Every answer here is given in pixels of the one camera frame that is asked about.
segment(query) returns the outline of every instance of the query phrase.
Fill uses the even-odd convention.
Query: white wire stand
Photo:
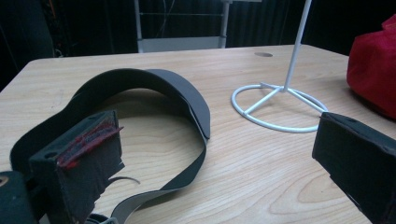
[[[273,130],[277,130],[277,131],[281,131],[281,132],[309,133],[309,132],[314,132],[314,131],[316,131],[318,129],[318,125],[312,126],[312,127],[306,127],[306,128],[293,128],[293,127],[279,126],[279,125],[275,125],[273,123],[269,123],[269,122],[263,121],[261,119],[256,119],[255,117],[253,117],[251,115],[251,113],[253,111],[258,109],[262,104],[264,104],[265,102],[270,100],[277,93],[289,93],[292,96],[294,96],[295,98],[297,98],[298,100],[303,101],[307,105],[311,106],[313,109],[317,110],[320,114],[322,112],[328,111],[326,106],[323,103],[321,103],[319,100],[315,99],[314,97],[312,97],[312,96],[310,96],[310,95],[308,95],[306,93],[303,93],[301,91],[297,91],[297,90],[289,88],[291,77],[292,77],[292,74],[293,74],[293,71],[294,71],[296,57],[297,57],[298,51],[299,51],[300,46],[301,46],[301,39],[303,37],[305,23],[306,23],[306,18],[308,17],[308,12],[309,12],[309,8],[311,6],[311,2],[312,2],[312,0],[306,0],[305,1],[303,16],[301,18],[300,27],[299,27],[299,30],[298,30],[298,33],[297,33],[295,44],[294,44],[293,53],[291,55],[290,66],[289,66],[289,71],[288,71],[288,74],[287,74],[287,77],[286,77],[285,85],[284,86],[276,86],[276,85],[271,85],[271,84],[267,84],[267,83],[263,83],[262,82],[259,85],[249,85],[249,86],[241,87],[241,88],[239,88],[239,89],[237,89],[236,91],[233,92],[233,95],[231,97],[233,107],[244,118],[246,118],[246,119],[248,119],[248,120],[250,120],[250,121],[252,121],[252,122],[254,122],[256,124],[259,124],[259,125],[261,125],[263,127],[266,127],[266,128],[269,128],[269,129],[273,129]],[[266,96],[264,96],[263,98],[261,98],[260,101],[258,101],[256,104],[252,105],[247,110],[243,110],[238,105],[238,103],[236,102],[235,98],[236,98],[236,95],[239,92],[250,90],[250,89],[270,89],[272,91],[270,93],[268,93]]]

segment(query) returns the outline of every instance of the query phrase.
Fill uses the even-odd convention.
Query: black foam padding
[[[396,141],[348,117],[323,113],[312,154],[373,223],[396,223]]]

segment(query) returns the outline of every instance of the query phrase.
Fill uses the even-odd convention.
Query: black headband
[[[158,91],[181,105],[187,118],[199,130],[206,146],[210,135],[210,112],[202,95],[189,81],[178,74],[165,70],[117,69],[104,72],[86,82],[64,110],[25,134],[11,150],[12,169],[22,173],[25,177],[31,176],[29,159],[39,150],[89,116],[96,106],[110,96],[136,88]],[[204,147],[201,154],[189,167],[161,189],[138,194],[124,200],[116,207],[112,216],[123,223],[129,214],[142,203],[188,186],[201,168],[205,152]]]

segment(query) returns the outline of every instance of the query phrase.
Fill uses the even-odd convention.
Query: black strap
[[[116,207],[112,216],[123,223],[129,214],[142,203],[187,187],[197,175],[205,159],[206,141],[210,135],[210,112],[202,95],[189,81],[165,70],[117,69],[92,78],[76,92],[64,110],[37,125],[15,144],[10,155],[12,169],[30,176],[28,160],[37,151],[86,118],[108,97],[136,88],[158,91],[181,105],[186,116],[196,125],[202,135],[205,147],[189,167],[161,189],[124,200]]]

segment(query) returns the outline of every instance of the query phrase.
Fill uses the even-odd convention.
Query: white metal rod
[[[140,25],[140,6],[139,0],[134,0],[134,16],[136,18],[136,32],[137,32],[137,50],[139,53],[143,53],[142,47],[142,28]]]
[[[291,77],[292,77],[293,72],[294,72],[295,61],[296,61],[297,54],[298,54],[298,51],[299,51],[300,46],[301,46],[301,39],[303,37],[305,23],[306,23],[306,18],[308,17],[308,13],[309,13],[309,8],[311,8],[311,2],[312,2],[312,0],[306,0],[305,1],[303,16],[301,17],[300,27],[298,28],[296,42],[294,43],[294,49],[293,49],[293,53],[291,55],[288,75],[286,76],[285,85],[284,85],[283,90],[282,90],[283,92],[288,90],[288,87],[289,87],[289,84],[290,84],[290,81],[291,81]]]
[[[227,39],[227,26],[228,26],[228,15],[230,11],[230,1],[223,2],[223,15],[221,19],[221,33],[219,38],[219,48],[225,49]]]
[[[251,106],[249,109],[245,110],[244,114],[250,114],[253,110],[255,110],[257,107],[260,105],[264,104],[267,100],[269,100],[271,97],[273,97],[277,92],[279,92],[282,88],[276,88],[273,91],[271,91],[268,95],[260,99],[259,102]]]

